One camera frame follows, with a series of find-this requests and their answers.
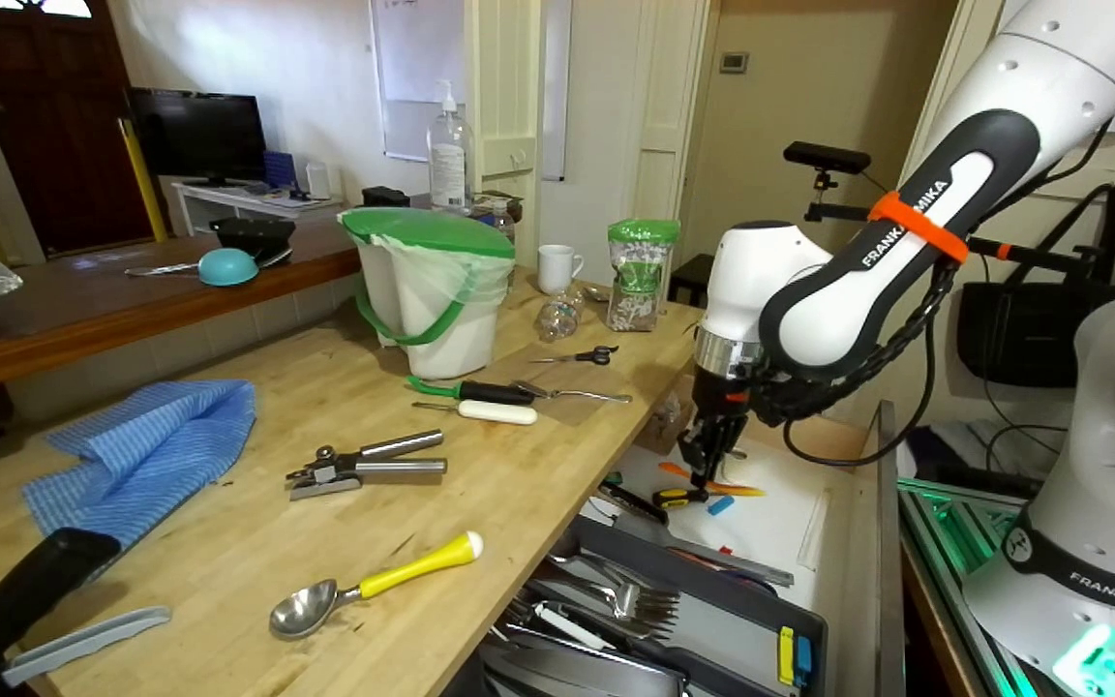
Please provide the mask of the orange spoon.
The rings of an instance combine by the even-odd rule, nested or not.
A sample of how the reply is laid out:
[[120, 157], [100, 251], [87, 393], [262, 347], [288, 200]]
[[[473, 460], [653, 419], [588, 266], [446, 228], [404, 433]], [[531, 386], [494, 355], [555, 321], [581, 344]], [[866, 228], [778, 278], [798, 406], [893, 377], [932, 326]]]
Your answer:
[[[689, 477], [690, 475], [689, 471], [685, 469], [683, 467], [673, 462], [659, 463], [658, 468], [667, 473], [672, 473], [676, 476], [680, 476], [682, 477], [682, 480], [687, 480], [687, 477]], [[716, 495], [748, 496], [749, 498], [753, 498], [753, 496], [765, 496], [767, 494], [765, 490], [758, 487], [740, 486], [736, 484], [726, 484], [726, 482], [715, 482], [715, 481], [709, 481], [708, 484], [705, 485], [705, 488], [707, 488], [710, 493]]]

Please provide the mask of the silver spoon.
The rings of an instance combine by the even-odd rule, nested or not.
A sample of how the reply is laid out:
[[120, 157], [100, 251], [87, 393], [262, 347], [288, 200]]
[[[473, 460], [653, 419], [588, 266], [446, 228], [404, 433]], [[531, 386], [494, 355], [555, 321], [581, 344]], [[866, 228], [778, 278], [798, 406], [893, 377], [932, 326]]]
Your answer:
[[510, 384], [510, 387], [517, 388], [518, 391], [530, 394], [530, 396], [536, 398], [536, 400], [558, 400], [562, 397], [576, 397], [586, 398], [586, 400], [597, 401], [610, 401], [610, 403], [631, 403], [633, 397], [631, 394], [605, 394], [605, 393], [593, 393], [593, 391], [571, 391], [571, 389], [545, 389], [541, 388], [540, 385], [532, 383], [524, 383], [523, 380], [514, 380]]

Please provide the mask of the clear pump bottle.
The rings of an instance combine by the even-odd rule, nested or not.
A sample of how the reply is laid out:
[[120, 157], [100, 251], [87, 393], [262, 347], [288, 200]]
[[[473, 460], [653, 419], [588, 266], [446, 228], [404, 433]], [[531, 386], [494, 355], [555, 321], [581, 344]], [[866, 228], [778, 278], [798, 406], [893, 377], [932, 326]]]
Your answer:
[[453, 96], [450, 79], [437, 81], [439, 112], [428, 127], [428, 172], [432, 207], [467, 216], [472, 201], [474, 135]]

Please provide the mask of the white side table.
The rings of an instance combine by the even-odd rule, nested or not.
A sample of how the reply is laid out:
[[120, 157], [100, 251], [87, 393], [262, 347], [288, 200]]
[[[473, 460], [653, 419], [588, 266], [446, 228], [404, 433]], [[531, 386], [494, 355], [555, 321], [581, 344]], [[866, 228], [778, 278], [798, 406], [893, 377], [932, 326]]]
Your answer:
[[283, 220], [293, 224], [333, 220], [345, 203], [340, 199], [295, 201], [290, 196], [256, 196], [244, 187], [198, 187], [173, 182], [183, 232], [200, 235], [213, 232], [213, 221], [222, 217]]

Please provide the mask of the black stool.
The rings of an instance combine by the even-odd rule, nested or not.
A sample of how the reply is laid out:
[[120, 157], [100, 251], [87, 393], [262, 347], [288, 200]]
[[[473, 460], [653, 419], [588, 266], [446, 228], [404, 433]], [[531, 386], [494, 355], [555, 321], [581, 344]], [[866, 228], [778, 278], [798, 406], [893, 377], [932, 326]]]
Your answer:
[[705, 308], [708, 301], [708, 282], [711, 275], [712, 255], [697, 255], [673, 269], [670, 273], [667, 300]]

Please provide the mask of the teal bowl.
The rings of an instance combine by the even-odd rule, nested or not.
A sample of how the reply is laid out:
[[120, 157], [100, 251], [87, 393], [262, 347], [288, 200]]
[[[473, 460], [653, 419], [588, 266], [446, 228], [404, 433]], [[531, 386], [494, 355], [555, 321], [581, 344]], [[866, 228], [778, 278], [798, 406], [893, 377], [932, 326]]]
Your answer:
[[259, 274], [259, 265], [252, 255], [235, 248], [219, 248], [200, 256], [198, 281], [213, 288], [230, 288], [248, 284]]

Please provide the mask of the black handled scissors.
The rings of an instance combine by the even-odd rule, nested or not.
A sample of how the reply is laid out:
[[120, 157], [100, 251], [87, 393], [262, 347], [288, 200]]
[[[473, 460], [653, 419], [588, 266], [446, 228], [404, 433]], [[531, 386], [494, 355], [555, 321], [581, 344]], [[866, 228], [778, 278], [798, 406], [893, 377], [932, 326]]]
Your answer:
[[611, 365], [614, 354], [619, 352], [619, 346], [605, 346], [598, 345], [594, 348], [588, 349], [588, 351], [579, 351], [575, 354], [561, 354], [560, 356], [549, 356], [534, 358], [530, 360], [530, 364], [565, 364], [565, 362], [580, 362], [580, 364], [592, 364], [597, 366], [608, 366]]

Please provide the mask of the television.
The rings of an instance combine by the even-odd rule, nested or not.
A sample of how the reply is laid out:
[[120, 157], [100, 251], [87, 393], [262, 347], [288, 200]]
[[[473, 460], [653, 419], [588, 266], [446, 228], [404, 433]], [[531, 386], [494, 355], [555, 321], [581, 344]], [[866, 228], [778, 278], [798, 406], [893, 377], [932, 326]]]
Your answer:
[[266, 141], [256, 97], [133, 87], [127, 103], [152, 175], [261, 181]]

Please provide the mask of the clear jar with green cover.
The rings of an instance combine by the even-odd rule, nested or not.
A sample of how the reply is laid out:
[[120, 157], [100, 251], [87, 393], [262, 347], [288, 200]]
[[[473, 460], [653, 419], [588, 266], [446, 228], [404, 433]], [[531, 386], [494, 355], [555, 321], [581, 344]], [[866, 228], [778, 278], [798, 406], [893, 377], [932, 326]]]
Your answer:
[[605, 323], [615, 332], [650, 332], [662, 314], [665, 272], [680, 238], [680, 222], [628, 217], [608, 228], [614, 269]]

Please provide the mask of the green and black handled peeler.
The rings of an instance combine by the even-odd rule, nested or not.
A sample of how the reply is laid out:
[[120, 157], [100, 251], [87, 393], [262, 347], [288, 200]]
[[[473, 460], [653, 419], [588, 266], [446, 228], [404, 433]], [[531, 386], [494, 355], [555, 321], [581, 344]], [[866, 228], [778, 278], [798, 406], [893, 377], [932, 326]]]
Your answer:
[[450, 398], [450, 400], [500, 403], [500, 405], [510, 406], [530, 406], [532, 401], [535, 401], [534, 394], [523, 391], [523, 389], [514, 387], [514, 385], [474, 383], [474, 380], [436, 384], [426, 383], [417, 376], [407, 376], [407, 384], [416, 393], [429, 394], [429, 396], [435, 397], [446, 397]]

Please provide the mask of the grey plastic tool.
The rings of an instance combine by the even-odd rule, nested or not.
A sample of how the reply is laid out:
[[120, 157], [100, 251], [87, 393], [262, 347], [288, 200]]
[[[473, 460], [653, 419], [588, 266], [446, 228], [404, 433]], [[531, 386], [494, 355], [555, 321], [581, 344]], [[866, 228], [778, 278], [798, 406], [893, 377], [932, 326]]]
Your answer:
[[9, 687], [17, 687], [36, 676], [52, 672], [67, 664], [79, 660], [88, 654], [101, 652], [112, 643], [120, 643], [140, 632], [171, 621], [168, 606], [146, 606], [118, 614], [107, 621], [93, 623], [84, 629], [64, 635], [49, 643], [37, 646], [28, 652], [18, 654], [6, 662], [3, 680]]

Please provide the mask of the dark wooden door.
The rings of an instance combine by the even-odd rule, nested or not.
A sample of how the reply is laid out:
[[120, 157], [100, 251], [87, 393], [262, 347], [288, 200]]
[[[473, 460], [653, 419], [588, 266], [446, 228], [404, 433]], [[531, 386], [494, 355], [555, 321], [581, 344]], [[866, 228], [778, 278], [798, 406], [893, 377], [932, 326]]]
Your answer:
[[0, 0], [0, 149], [45, 256], [154, 238], [107, 0]]

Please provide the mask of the clear plastic bag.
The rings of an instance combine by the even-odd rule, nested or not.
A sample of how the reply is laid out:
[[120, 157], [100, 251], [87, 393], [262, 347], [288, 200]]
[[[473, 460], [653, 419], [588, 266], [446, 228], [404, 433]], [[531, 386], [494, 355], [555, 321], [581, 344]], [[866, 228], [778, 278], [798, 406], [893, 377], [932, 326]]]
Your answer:
[[649, 453], [668, 456], [678, 446], [678, 437], [689, 428], [694, 413], [690, 387], [679, 384], [651, 412], [633, 445]]

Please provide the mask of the metal can opener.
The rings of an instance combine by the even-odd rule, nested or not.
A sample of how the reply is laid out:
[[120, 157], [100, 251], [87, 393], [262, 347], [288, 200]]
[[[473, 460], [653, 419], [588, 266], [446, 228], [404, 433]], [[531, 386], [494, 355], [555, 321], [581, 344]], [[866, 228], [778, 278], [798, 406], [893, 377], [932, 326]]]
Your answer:
[[353, 453], [340, 453], [331, 445], [316, 451], [306, 467], [285, 476], [290, 501], [349, 493], [376, 485], [434, 485], [442, 482], [448, 469], [442, 456], [416, 456], [419, 451], [442, 445], [442, 430], [426, 430], [360, 447]]

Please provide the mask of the heap of forks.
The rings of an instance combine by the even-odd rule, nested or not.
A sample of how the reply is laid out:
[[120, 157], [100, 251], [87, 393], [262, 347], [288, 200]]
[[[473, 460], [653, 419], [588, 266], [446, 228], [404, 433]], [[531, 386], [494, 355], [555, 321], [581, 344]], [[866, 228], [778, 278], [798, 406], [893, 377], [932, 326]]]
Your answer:
[[529, 577], [532, 583], [564, 587], [582, 596], [589, 613], [634, 640], [670, 638], [680, 594], [650, 584], [622, 564], [586, 550], [550, 552]]

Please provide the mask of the white handled knife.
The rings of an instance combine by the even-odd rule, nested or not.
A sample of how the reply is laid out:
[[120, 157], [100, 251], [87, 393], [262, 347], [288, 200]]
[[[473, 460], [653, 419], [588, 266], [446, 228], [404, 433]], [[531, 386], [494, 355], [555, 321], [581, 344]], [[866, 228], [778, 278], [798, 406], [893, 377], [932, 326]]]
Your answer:
[[539, 412], [530, 406], [504, 403], [462, 400], [457, 403], [413, 401], [413, 407], [456, 413], [460, 418], [510, 425], [532, 425], [539, 422]]

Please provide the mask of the black bag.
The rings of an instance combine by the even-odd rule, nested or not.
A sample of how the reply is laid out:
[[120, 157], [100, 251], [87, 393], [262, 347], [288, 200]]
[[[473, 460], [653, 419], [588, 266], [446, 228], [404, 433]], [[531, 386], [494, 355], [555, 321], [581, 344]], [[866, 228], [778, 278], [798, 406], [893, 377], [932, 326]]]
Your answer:
[[[1070, 255], [1054, 252], [1096, 203], [1102, 206], [1096, 243], [1074, 246]], [[1085, 318], [1115, 301], [1115, 184], [1094, 188], [1037, 246], [975, 235], [969, 250], [1014, 263], [1014, 270], [1004, 281], [963, 287], [954, 333], [964, 369], [986, 383], [1073, 388], [1078, 379], [1075, 333]]]

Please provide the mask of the white mug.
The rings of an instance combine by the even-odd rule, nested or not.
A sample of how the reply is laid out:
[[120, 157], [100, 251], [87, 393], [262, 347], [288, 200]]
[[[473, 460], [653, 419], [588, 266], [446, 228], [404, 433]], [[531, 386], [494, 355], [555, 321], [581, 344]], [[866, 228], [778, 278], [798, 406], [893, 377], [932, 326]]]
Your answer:
[[549, 296], [562, 296], [570, 290], [576, 274], [583, 270], [585, 258], [568, 244], [539, 246], [539, 289]]

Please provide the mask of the drawer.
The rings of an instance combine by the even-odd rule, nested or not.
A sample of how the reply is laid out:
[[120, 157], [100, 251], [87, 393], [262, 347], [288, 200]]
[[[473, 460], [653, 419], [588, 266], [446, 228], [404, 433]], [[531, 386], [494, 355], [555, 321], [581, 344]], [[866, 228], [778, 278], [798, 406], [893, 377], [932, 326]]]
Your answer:
[[[460, 657], [486, 635], [541, 552], [591, 496], [602, 472], [624, 465], [636, 491], [670, 484], [655, 455], [634, 449], [653, 408], [568, 405], [531, 427], [450, 425], [450, 472], [439, 519], [478, 530], [486, 569], [460, 591], [438, 597], [438, 627], [460, 638]], [[904, 629], [893, 463], [832, 469], [784, 451], [775, 430], [749, 425], [746, 458], [730, 480], [765, 495], [726, 513], [677, 513], [680, 538], [729, 546], [797, 575], [783, 598], [822, 614], [831, 632], [833, 697], [904, 697]]]

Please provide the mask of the black handled tool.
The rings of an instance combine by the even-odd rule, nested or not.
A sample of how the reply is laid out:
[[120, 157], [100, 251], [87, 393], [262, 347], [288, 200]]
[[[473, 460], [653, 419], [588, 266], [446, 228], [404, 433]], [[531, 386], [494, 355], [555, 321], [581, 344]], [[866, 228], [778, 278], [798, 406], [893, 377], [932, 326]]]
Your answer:
[[631, 493], [631, 491], [615, 484], [615, 482], [608, 480], [602, 481], [600, 486], [598, 486], [598, 493], [605, 495], [605, 498], [610, 498], [611, 502], [619, 504], [619, 506], [624, 510], [636, 513], [638, 516], [651, 519], [663, 527], [669, 525], [669, 515], [667, 511], [662, 507], [656, 506], [653, 502], [641, 498], [641, 496]]

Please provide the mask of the black container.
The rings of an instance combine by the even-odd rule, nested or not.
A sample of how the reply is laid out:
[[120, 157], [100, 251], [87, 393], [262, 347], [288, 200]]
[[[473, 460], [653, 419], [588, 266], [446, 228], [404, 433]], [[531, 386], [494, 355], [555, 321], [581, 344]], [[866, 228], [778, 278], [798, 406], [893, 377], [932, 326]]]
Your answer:
[[221, 246], [248, 253], [256, 267], [287, 264], [292, 255], [290, 238], [295, 222], [284, 217], [219, 217], [209, 222]]

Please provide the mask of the grey cutlery tray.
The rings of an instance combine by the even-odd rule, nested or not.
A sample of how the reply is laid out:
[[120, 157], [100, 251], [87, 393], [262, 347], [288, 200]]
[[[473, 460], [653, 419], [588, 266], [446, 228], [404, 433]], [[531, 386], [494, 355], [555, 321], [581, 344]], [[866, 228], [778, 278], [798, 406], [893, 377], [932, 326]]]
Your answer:
[[[489, 672], [524, 697], [832, 697], [828, 627], [820, 614], [721, 567], [695, 563], [624, 530], [579, 517], [550, 552], [586, 550], [680, 594], [670, 638], [634, 640], [589, 613], [564, 587], [527, 578], [482, 654]], [[809, 683], [777, 679], [777, 635], [809, 639]]]

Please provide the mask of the blue striped cloth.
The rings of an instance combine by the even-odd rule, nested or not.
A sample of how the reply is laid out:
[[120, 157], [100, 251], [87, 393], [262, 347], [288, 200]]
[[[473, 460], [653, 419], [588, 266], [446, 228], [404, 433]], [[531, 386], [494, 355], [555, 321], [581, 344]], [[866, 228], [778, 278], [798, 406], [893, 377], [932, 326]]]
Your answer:
[[254, 424], [256, 389], [246, 380], [145, 385], [48, 434], [75, 464], [28, 482], [26, 506], [43, 535], [88, 530], [128, 551], [233, 468]]

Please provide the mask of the yellow handled ice cream scoop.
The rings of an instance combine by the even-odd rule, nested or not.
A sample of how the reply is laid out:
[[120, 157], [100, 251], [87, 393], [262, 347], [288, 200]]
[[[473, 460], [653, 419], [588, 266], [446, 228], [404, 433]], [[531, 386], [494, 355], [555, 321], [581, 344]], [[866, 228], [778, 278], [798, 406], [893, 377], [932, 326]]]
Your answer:
[[421, 559], [363, 578], [353, 587], [342, 588], [333, 578], [310, 584], [279, 601], [269, 614], [271, 635], [297, 641], [316, 635], [337, 609], [359, 600], [372, 599], [421, 575], [443, 569], [471, 564], [484, 552], [484, 539], [468, 530]]

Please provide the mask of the yellow pole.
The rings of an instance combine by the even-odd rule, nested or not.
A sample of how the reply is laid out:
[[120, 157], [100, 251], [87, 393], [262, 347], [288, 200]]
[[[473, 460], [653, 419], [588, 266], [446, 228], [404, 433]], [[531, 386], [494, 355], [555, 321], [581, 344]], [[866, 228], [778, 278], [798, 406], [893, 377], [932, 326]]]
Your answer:
[[122, 133], [125, 151], [127, 151], [133, 176], [136, 180], [143, 211], [145, 211], [146, 220], [149, 222], [152, 238], [158, 243], [165, 243], [169, 239], [166, 220], [161, 212], [149, 167], [143, 158], [136, 128], [129, 118], [118, 118], [118, 128]]

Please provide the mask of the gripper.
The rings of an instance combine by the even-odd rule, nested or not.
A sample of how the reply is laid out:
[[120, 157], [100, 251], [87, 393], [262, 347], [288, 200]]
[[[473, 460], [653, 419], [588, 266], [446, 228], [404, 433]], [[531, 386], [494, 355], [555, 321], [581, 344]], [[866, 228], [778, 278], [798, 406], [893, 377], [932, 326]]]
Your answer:
[[678, 436], [678, 451], [695, 488], [707, 487], [712, 464], [735, 453], [748, 423], [749, 388], [752, 383], [744, 377], [695, 372], [694, 422]]

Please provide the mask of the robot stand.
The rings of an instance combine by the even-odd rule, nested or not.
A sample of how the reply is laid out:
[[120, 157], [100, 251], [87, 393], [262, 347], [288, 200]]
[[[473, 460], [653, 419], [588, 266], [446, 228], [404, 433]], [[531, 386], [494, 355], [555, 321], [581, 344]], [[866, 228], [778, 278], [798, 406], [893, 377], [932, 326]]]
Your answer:
[[1004, 542], [1022, 498], [923, 480], [895, 484], [904, 578], [957, 697], [1061, 697], [975, 621], [966, 578]]

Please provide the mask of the white bin with green bag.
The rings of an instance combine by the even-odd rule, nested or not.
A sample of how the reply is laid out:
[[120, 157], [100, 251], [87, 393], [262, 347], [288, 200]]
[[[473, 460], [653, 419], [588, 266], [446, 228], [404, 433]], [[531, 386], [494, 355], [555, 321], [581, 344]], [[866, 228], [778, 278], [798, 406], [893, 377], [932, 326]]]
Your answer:
[[456, 379], [493, 360], [515, 248], [500, 230], [434, 210], [357, 207], [338, 215], [360, 259], [355, 308], [420, 379]]

